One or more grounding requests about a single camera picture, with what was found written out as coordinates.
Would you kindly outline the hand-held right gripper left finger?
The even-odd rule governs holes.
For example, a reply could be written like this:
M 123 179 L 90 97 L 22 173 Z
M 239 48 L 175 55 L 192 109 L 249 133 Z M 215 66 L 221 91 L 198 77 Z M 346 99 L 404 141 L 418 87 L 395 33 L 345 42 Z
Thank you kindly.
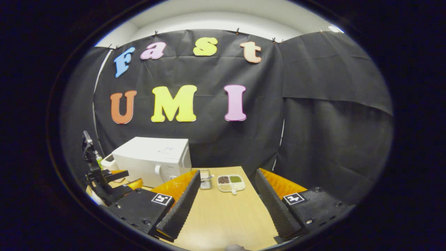
M 188 218 L 200 184 L 199 170 L 191 170 L 151 190 L 132 189 L 107 208 L 140 232 L 174 242 Z

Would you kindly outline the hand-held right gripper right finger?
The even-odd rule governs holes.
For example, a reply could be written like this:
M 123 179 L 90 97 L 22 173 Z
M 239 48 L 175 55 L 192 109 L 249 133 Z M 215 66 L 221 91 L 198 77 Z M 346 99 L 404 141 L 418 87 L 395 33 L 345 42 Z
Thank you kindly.
M 262 168 L 256 171 L 255 184 L 278 233 L 278 242 L 322 230 L 355 207 L 322 187 L 307 189 Z

